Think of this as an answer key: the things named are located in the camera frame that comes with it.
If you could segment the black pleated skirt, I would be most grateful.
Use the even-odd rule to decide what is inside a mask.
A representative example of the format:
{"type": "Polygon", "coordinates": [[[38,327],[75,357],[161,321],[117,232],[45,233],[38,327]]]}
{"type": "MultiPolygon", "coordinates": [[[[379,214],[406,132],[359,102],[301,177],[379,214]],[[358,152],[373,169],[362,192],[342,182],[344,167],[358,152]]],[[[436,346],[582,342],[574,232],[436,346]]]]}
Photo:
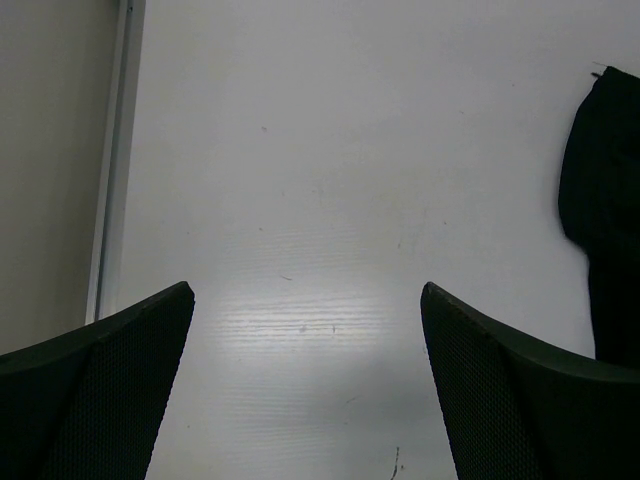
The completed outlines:
{"type": "Polygon", "coordinates": [[[579,106],[558,214],[588,261],[595,357],[639,366],[639,79],[608,66],[579,106]]]}

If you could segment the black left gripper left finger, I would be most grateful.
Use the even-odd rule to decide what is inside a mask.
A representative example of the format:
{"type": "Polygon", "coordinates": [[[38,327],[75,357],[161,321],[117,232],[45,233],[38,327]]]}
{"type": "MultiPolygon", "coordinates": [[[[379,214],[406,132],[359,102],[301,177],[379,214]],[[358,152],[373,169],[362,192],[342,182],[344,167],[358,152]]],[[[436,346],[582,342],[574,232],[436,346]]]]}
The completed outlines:
{"type": "Polygon", "coordinates": [[[194,306],[182,281],[2,355],[2,478],[145,478],[194,306]]]}

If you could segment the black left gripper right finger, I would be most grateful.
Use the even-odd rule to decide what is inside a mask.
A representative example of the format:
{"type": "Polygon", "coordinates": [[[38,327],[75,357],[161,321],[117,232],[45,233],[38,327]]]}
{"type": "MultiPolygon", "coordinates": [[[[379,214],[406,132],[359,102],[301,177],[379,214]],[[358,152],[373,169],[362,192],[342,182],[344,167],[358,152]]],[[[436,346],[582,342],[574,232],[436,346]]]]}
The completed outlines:
{"type": "Polygon", "coordinates": [[[638,371],[539,340],[433,282],[421,316],[458,478],[638,478],[638,371]]]}

